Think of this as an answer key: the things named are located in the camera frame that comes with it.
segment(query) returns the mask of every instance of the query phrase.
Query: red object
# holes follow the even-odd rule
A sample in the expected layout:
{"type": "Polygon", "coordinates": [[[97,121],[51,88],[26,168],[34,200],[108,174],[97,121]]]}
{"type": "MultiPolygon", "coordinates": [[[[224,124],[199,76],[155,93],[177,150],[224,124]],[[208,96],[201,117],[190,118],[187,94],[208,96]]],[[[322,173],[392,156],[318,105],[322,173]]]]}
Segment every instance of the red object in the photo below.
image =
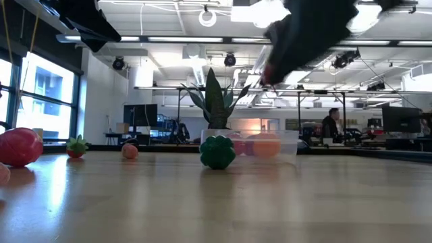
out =
{"type": "Polygon", "coordinates": [[[43,152],[40,136],[28,128],[8,130],[0,135],[0,162],[23,167],[35,162],[43,152]]]}
{"type": "Polygon", "coordinates": [[[67,155],[69,155],[69,157],[74,159],[80,158],[84,154],[84,153],[75,153],[74,151],[70,151],[70,150],[67,150],[66,152],[67,155]]]}
{"type": "Polygon", "coordinates": [[[125,144],[121,148],[121,154],[127,159],[135,159],[138,156],[138,149],[132,144],[125,144]]]}
{"type": "Polygon", "coordinates": [[[236,152],[236,155],[241,155],[242,153],[246,152],[246,145],[243,141],[236,140],[237,138],[242,138],[242,135],[237,133],[228,134],[227,138],[231,138],[232,142],[234,143],[234,152],[236,152]]]}

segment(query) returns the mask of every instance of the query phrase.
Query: plant leaf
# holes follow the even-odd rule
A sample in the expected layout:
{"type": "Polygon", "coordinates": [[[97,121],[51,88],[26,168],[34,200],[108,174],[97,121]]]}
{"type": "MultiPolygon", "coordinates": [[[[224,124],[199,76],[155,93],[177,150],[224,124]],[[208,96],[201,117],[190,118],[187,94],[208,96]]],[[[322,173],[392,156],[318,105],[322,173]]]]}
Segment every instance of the plant leaf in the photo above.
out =
{"type": "Polygon", "coordinates": [[[242,91],[240,92],[240,94],[238,95],[238,98],[236,99],[236,101],[234,101],[234,103],[226,110],[227,117],[229,117],[232,114],[232,111],[234,110],[234,107],[236,106],[237,102],[241,98],[243,98],[245,95],[248,94],[249,88],[250,88],[250,84],[248,86],[244,87],[242,89],[242,91]]]}
{"type": "Polygon", "coordinates": [[[231,90],[227,93],[227,95],[225,95],[225,96],[223,97],[223,104],[224,104],[225,109],[227,109],[228,107],[231,106],[231,104],[232,104],[232,100],[233,100],[233,99],[234,99],[234,93],[233,93],[233,90],[231,89],[231,90]]]}
{"type": "Polygon", "coordinates": [[[205,82],[205,108],[210,114],[213,108],[213,101],[216,99],[219,99],[223,103],[221,85],[216,79],[215,72],[210,68],[205,82]]]}
{"type": "MultiPolygon", "coordinates": [[[[205,107],[205,99],[204,99],[203,93],[199,90],[199,87],[197,85],[195,85],[193,83],[192,83],[192,85],[195,86],[196,90],[198,91],[198,94],[200,95],[202,103],[204,104],[204,107],[205,107]]],[[[202,115],[204,116],[204,119],[210,123],[210,117],[206,114],[206,112],[204,110],[202,111],[202,115]]]]}
{"type": "Polygon", "coordinates": [[[215,77],[212,69],[207,74],[207,82],[205,87],[206,107],[211,105],[210,111],[210,128],[224,129],[227,122],[225,116],[225,106],[223,104],[223,96],[221,85],[215,77]]]}
{"type": "Polygon", "coordinates": [[[201,100],[200,97],[197,94],[195,94],[192,91],[190,91],[188,89],[188,87],[186,87],[184,84],[182,84],[182,86],[186,89],[186,91],[188,91],[188,93],[190,95],[190,98],[192,99],[193,103],[197,107],[201,108],[204,111],[204,118],[206,119],[207,122],[210,123],[210,113],[206,110],[205,105],[203,103],[203,100],[201,100]]]}
{"type": "Polygon", "coordinates": [[[225,90],[223,91],[223,98],[225,98],[225,97],[227,96],[227,92],[228,92],[228,89],[230,88],[230,86],[231,86],[231,84],[228,85],[228,86],[225,88],[225,90]]]}
{"type": "Polygon", "coordinates": [[[192,83],[192,85],[196,88],[196,91],[198,91],[198,94],[200,95],[200,98],[201,98],[201,100],[202,100],[202,103],[204,103],[204,105],[205,105],[204,95],[203,95],[203,93],[200,91],[200,88],[199,88],[197,85],[193,84],[193,83],[192,83]]]}
{"type": "Polygon", "coordinates": [[[226,116],[225,108],[220,108],[218,106],[218,102],[213,102],[213,108],[211,110],[211,119],[209,124],[209,127],[211,129],[225,129],[227,125],[228,116],[226,116]]]}

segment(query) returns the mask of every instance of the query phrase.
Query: white wall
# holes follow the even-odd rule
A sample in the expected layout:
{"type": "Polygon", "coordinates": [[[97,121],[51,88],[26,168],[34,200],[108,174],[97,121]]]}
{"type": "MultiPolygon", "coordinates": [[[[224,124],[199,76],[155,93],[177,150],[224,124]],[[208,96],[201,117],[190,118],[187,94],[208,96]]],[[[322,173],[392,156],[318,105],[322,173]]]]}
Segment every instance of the white wall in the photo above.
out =
{"type": "MultiPolygon", "coordinates": [[[[402,76],[402,88],[404,91],[427,91],[432,92],[432,74],[425,74],[411,78],[410,73],[402,76]]],[[[424,112],[432,109],[432,93],[431,94],[411,94],[404,95],[402,105],[404,107],[417,107],[424,112]]]]}
{"type": "Polygon", "coordinates": [[[123,122],[123,104],[128,100],[128,80],[99,61],[88,50],[83,50],[78,112],[78,134],[88,142],[105,144],[104,132],[123,122]]]}

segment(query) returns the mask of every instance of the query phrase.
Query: person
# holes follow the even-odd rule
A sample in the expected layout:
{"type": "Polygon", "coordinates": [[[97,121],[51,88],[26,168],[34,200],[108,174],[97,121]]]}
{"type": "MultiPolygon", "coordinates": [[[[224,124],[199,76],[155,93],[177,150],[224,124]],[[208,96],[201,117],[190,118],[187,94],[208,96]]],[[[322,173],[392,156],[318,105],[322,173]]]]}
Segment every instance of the person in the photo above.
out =
{"type": "Polygon", "coordinates": [[[338,108],[331,108],[329,115],[322,121],[323,127],[321,132],[322,138],[333,138],[333,142],[337,142],[338,139],[338,127],[336,121],[339,120],[340,114],[338,108]]]}

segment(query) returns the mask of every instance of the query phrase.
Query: window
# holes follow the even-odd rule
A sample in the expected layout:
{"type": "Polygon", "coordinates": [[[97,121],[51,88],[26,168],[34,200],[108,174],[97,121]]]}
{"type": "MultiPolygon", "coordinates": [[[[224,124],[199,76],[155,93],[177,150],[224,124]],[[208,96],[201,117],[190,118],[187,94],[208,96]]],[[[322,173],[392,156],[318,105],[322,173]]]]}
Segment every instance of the window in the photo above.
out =
{"type": "Polygon", "coordinates": [[[0,59],[0,82],[3,86],[11,86],[12,64],[0,59]]]}
{"type": "MultiPolygon", "coordinates": [[[[9,93],[7,91],[1,91],[2,97],[0,98],[0,122],[6,122],[7,107],[9,103],[9,93]]],[[[0,134],[5,132],[5,128],[0,126],[0,134]]]]}
{"type": "Polygon", "coordinates": [[[20,87],[24,90],[17,127],[41,128],[43,138],[67,139],[71,131],[75,74],[38,55],[22,60],[20,87]]]}
{"type": "MultiPolygon", "coordinates": [[[[10,86],[11,84],[12,64],[0,59],[0,82],[2,86],[10,86]]],[[[2,97],[0,98],[0,122],[7,122],[7,108],[9,107],[9,93],[7,90],[1,90],[2,97]]],[[[5,132],[5,128],[0,126],[0,134],[5,132]]]]}
{"type": "Polygon", "coordinates": [[[27,54],[22,60],[23,87],[24,91],[71,103],[74,73],[33,53],[27,54]]]}
{"type": "Polygon", "coordinates": [[[71,107],[25,96],[21,101],[17,128],[42,128],[44,138],[69,138],[71,107]]]}

